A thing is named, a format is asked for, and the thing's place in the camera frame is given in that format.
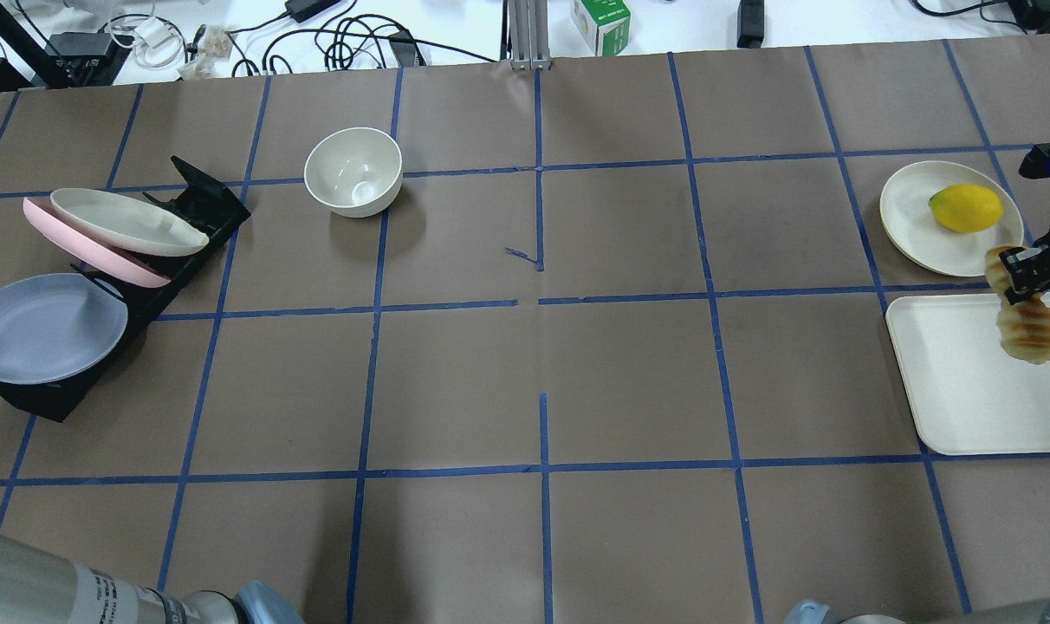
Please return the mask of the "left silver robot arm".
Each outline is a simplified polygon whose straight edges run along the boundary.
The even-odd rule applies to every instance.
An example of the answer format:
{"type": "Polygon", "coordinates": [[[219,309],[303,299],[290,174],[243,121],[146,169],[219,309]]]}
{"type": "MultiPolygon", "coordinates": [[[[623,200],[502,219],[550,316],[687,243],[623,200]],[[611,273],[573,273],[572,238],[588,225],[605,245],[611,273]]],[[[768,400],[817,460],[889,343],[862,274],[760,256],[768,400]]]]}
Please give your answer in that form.
{"type": "Polygon", "coordinates": [[[251,582],[235,596],[177,597],[0,536],[0,623],[301,623],[284,596],[251,582]]]}

